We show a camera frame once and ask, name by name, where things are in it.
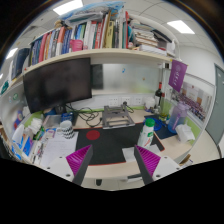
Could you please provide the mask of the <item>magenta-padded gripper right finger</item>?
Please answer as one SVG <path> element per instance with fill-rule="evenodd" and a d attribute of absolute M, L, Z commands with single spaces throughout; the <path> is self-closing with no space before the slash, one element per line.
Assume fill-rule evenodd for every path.
<path fill-rule="evenodd" d="M 134 156 L 145 185 L 164 178 L 181 169 L 181 167 L 170 157 L 160 157 L 138 145 L 134 146 Z"/>

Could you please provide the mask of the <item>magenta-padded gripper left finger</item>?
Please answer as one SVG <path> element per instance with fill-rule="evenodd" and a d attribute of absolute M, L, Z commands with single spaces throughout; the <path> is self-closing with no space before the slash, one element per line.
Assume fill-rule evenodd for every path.
<path fill-rule="evenodd" d="M 80 186 L 93 156 L 93 146 L 85 146 L 66 157 L 56 158 L 46 170 Z"/>

